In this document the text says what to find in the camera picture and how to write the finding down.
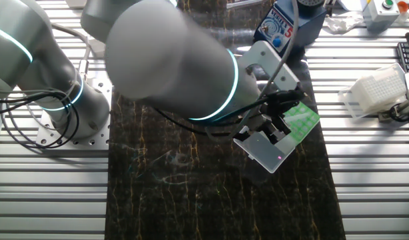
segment black marble slab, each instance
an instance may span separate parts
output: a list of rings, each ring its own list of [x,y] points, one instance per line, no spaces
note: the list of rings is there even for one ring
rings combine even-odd
[[[250,45],[271,2],[225,4],[179,7],[226,47]],[[316,111],[302,59],[288,64]],[[233,142],[185,131],[115,93],[105,239],[345,239],[320,125],[270,174]]]

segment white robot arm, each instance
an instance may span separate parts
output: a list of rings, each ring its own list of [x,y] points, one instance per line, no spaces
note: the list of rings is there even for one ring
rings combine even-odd
[[[278,116],[281,109],[271,115],[258,106],[266,102],[262,97],[276,99],[277,103],[299,102],[304,93],[284,64],[286,58],[281,59],[267,42],[255,43],[236,59],[167,0],[88,1],[81,24],[94,38],[106,43],[107,73],[115,89],[125,97],[201,125],[242,115],[242,109],[251,110],[248,116],[263,113],[250,120],[245,117],[245,124],[238,126],[246,125],[243,138],[237,143],[256,155],[254,149],[248,149],[254,143],[249,144],[247,139],[259,141],[253,137],[259,134],[270,143],[267,146],[276,149],[275,154],[283,154],[277,145],[282,139],[273,134],[289,131]],[[273,87],[282,91],[261,92],[249,69],[254,64],[273,76],[270,82],[274,84],[268,84],[265,90]],[[107,120],[105,98],[83,83],[57,46],[46,13],[34,0],[0,0],[0,90],[10,91],[16,85],[22,90],[59,89],[68,93],[80,115],[77,138],[92,135]],[[64,111],[54,111],[64,109],[61,102],[37,103],[50,114],[54,125],[65,123],[57,120]]]

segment metal mounting plate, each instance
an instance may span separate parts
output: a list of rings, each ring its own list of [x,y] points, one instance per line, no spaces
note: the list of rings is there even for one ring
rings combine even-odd
[[[111,95],[113,85],[111,84],[108,78],[92,78],[87,79],[87,83],[93,87],[101,91],[109,105],[111,106]],[[56,150],[108,150],[109,149],[109,139],[110,139],[110,118],[109,115],[107,123],[104,127],[95,135],[85,138],[85,139],[74,139],[70,143],[67,143],[64,146],[57,148]],[[44,125],[52,126],[51,118],[43,111],[41,122]],[[39,132],[37,134],[37,142],[40,143],[42,140],[45,140],[46,143],[51,143],[56,141],[61,135],[56,131],[51,131],[45,129],[44,127],[39,127]]]

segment gray cylinder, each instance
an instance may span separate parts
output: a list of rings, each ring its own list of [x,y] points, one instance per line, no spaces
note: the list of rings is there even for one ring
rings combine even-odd
[[[140,0],[88,0],[82,12],[82,28],[105,43],[116,19]]]
[[[247,66],[165,0],[141,1],[116,20],[105,62],[122,95],[197,121],[244,107],[259,94]]]

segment blue label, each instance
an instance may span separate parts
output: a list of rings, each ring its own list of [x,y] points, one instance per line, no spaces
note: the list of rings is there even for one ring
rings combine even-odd
[[[259,33],[264,35],[278,52],[281,52],[289,43],[292,31],[292,23],[275,7],[271,8],[259,27]]]

